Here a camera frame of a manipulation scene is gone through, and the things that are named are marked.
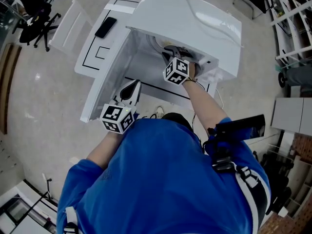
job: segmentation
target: gray tiled floor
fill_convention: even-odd
[[[56,0],[54,12],[64,15],[71,1]],[[95,21],[109,0],[78,1]],[[233,7],[232,0],[206,1],[242,21],[245,47],[241,53],[238,77],[218,84],[225,112],[232,119],[264,114],[267,122],[265,136],[278,134],[277,130],[269,127],[274,99],[281,95],[274,70],[276,50],[273,29],[268,25],[270,17],[263,15],[252,21],[246,16],[250,10],[243,4]],[[43,41],[38,49],[23,46],[11,88],[8,135],[3,137],[8,149],[22,161],[30,182],[45,191],[41,173],[53,179],[52,194],[56,198],[72,166],[70,158],[86,157],[105,135],[99,121],[85,124],[79,120],[93,79],[76,74],[74,65],[73,60],[56,49],[45,52]],[[215,98],[220,102],[217,93]],[[149,116],[159,104],[166,112],[179,112],[192,120],[193,112],[190,110],[144,95],[138,108],[143,116]],[[207,139],[198,120],[195,121],[195,132],[202,140]],[[275,143],[277,137],[251,147],[264,151],[268,147],[265,143]]]

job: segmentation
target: black phone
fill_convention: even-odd
[[[114,26],[116,21],[117,21],[116,18],[108,17],[104,21],[104,23],[102,23],[100,28],[97,30],[97,32],[95,33],[95,36],[99,38],[104,38],[107,35],[107,33],[111,30],[111,28]]]

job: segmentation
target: white chair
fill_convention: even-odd
[[[86,22],[93,27],[94,24],[90,17],[78,1],[73,0],[72,6],[66,12],[53,38],[49,41],[49,44],[70,57],[77,59],[78,55],[74,54],[73,48]]]

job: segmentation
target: chair wheel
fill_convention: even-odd
[[[278,73],[278,83],[280,85],[281,88],[285,87],[285,77],[283,75],[283,73]]]

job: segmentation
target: white desk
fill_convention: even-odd
[[[240,47],[222,31],[240,42],[241,22],[205,1],[189,2],[196,15],[214,27],[201,24],[187,0],[110,0],[111,10],[104,9],[101,13],[75,66],[77,73],[95,78],[82,121],[98,118],[115,90],[132,79],[141,80],[143,93],[192,109],[183,87],[164,81],[165,62],[148,44],[147,35],[166,45],[188,48],[197,59],[204,60],[202,66],[210,76],[236,77]],[[117,24],[104,39],[96,38],[95,32],[108,16],[116,18]],[[216,84],[209,85],[208,76],[198,80],[214,96]]]

